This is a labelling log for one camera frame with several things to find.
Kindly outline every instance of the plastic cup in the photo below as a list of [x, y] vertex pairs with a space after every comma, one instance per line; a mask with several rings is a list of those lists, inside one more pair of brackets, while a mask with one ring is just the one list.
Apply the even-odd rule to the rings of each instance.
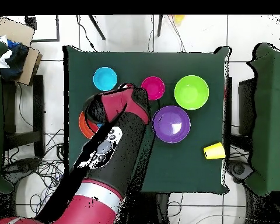
[[155, 113], [152, 128], [164, 142], [175, 144], [183, 140], [191, 127], [188, 114], [176, 106], [166, 106]]
[[94, 73], [93, 83], [99, 90], [109, 91], [115, 87], [117, 83], [117, 75], [111, 68], [101, 67]]
[[208, 146], [203, 150], [204, 150], [205, 158], [207, 158], [208, 160], [223, 159], [226, 157], [224, 147], [220, 142]]
[[161, 98], [165, 92], [164, 82], [156, 76], [146, 78], [142, 82], [141, 87], [147, 91], [149, 100], [157, 100]]
[[178, 105], [187, 110], [196, 110], [208, 100], [209, 89], [206, 81], [199, 76], [185, 76], [174, 88], [174, 98]]

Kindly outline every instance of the blue cloth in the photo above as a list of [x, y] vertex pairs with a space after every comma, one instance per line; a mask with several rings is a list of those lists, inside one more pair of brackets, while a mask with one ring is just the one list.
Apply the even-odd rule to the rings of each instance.
[[15, 46], [18, 46], [20, 43], [19, 42], [14, 42], [14, 41], [11, 41], [11, 40], [7, 40], [7, 44], [8, 44], [9, 49], [11, 49]]
[[29, 49], [25, 45], [17, 44], [10, 50], [12, 51], [12, 55], [10, 58], [5, 59], [5, 62], [10, 68], [0, 69], [1, 76], [7, 82], [18, 78], [21, 75]]

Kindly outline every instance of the purple bowl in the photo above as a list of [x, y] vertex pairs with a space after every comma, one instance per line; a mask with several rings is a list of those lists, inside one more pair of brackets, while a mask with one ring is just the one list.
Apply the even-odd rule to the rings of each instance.
[[191, 127], [188, 114], [176, 106], [166, 106], [155, 113], [152, 128], [162, 141], [175, 144], [183, 140]]

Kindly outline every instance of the yellow cup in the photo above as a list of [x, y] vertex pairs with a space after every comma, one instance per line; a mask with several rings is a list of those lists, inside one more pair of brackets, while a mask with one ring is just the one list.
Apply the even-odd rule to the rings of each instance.
[[181, 21], [184, 19], [184, 16], [185, 16], [185, 15], [173, 15], [174, 23], [175, 23], [176, 25], [180, 25], [180, 24], [181, 24]]
[[223, 159], [226, 157], [224, 147], [220, 142], [205, 147], [203, 151], [204, 151], [205, 158], [207, 158], [208, 160]]

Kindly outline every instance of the orange bowl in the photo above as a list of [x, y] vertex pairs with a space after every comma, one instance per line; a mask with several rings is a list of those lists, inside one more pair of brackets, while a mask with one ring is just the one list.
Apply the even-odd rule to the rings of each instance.
[[79, 127], [80, 130], [82, 132], [82, 134], [86, 137], [86, 138], [91, 138], [98, 130], [98, 126], [92, 122], [90, 122], [89, 120], [87, 120], [86, 123], [86, 118], [83, 112], [80, 113], [80, 117], [79, 117]]

